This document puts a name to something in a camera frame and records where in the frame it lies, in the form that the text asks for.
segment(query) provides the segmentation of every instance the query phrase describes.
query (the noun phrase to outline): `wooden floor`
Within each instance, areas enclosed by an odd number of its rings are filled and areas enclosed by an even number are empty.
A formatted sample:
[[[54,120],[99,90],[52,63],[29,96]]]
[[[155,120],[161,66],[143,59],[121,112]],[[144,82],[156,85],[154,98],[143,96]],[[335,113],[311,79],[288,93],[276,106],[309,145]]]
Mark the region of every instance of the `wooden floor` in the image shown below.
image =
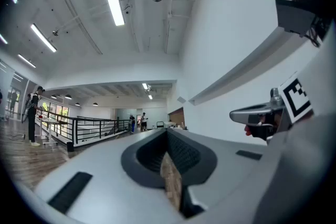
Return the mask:
[[[35,133],[39,134],[39,126],[35,125]],[[114,137],[121,139],[130,133]],[[20,180],[30,189],[34,187],[52,170],[59,167],[72,157],[90,147],[80,147],[74,152],[67,152],[64,145],[42,145],[42,140],[36,138],[40,147],[33,147],[28,139],[28,121],[9,120],[0,122],[0,158],[12,179]],[[178,210],[181,199],[181,176],[169,155],[166,154],[161,167],[161,176],[166,181],[166,194],[173,206]]]

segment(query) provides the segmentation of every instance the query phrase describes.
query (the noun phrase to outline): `white ceiling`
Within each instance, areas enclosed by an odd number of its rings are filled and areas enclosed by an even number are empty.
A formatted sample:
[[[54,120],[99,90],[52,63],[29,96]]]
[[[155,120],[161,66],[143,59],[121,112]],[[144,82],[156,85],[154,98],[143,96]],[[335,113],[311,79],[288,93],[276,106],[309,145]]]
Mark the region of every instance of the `white ceiling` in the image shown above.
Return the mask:
[[[192,0],[123,0],[124,26],[115,26],[107,0],[18,0],[8,3],[0,33],[13,56],[22,54],[38,68],[54,70],[64,61],[122,51],[178,54]],[[33,33],[35,23],[57,48],[52,53]],[[59,30],[59,36],[52,32]]]
[[[116,84],[104,83],[84,85],[74,88],[66,88],[59,90],[46,91],[43,95],[50,98],[53,94],[64,97],[66,94],[71,95],[72,98],[81,99],[95,96],[130,96],[146,98],[147,95],[152,95],[153,99],[165,99],[170,88],[171,83],[153,83],[150,85],[150,91],[145,91],[141,83],[136,84]]]

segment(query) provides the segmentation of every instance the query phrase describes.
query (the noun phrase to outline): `doorway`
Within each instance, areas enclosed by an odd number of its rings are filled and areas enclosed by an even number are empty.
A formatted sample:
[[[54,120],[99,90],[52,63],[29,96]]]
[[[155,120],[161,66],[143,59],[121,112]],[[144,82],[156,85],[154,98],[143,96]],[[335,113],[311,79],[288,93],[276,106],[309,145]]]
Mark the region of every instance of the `doorway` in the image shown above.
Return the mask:
[[[137,126],[140,126],[141,125],[141,115],[137,115],[137,117],[136,117],[136,124],[137,124]]]
[[[175,110],[174,112],[169,114],[169,119],[171,122],[175,122],[176,125],[185,125],[184,122],[184,111],[183,108],[180,108],[178,110]]]
[[[12,86],[9,87],[7,102],[6,102],[6,111],[9,112],[9,117],[11,118],[18,118],[20,95],[21,95],[20,90]]]

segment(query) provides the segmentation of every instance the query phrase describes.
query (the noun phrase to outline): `black metal railing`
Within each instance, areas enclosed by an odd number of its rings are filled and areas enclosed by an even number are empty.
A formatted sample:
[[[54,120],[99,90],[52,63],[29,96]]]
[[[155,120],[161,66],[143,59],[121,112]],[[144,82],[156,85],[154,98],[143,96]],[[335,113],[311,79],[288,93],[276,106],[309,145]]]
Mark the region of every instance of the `black metal railing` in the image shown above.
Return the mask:
[[[59,115],[53,112],[41,112],[38,111],[36,116],[45,116],[49,119],[59,122],[59,124],[50,124],[42,122],[42,124],[59,135],[73,142],[74,145],[80,144],[88,140],[97,142],[98,139],[103,137],[115,135],[128,129],[129,120],[107,120],[107,119],[95,119],[87,117],[72,118],[64,115]]]

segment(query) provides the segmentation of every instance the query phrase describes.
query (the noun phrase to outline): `window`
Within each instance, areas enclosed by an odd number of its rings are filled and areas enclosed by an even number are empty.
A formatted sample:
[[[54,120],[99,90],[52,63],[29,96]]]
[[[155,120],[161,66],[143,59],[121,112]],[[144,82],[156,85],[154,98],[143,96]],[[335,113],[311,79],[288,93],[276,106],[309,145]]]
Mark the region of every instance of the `window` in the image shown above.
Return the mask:
[[[13,113],[18,113],[19,100],[21,91],[10,86],[8,90],[6,110]]]
[[[69,116],[69,108],[66,106],[58,105],[58,104],[53,104],[50,102],[43,101],[42,106],[46,110],[43,112],[43,115],[46,115],[48,118],[51,118],[53,120],[58,120],[58,121],[63,121],[63,122],[68,122],[68,119],[62,116]],[[57,132],[58,134],[68,137],[68,125],[67,124],[62,124],[60,125],[52,125],[51,130],[54,132]]]

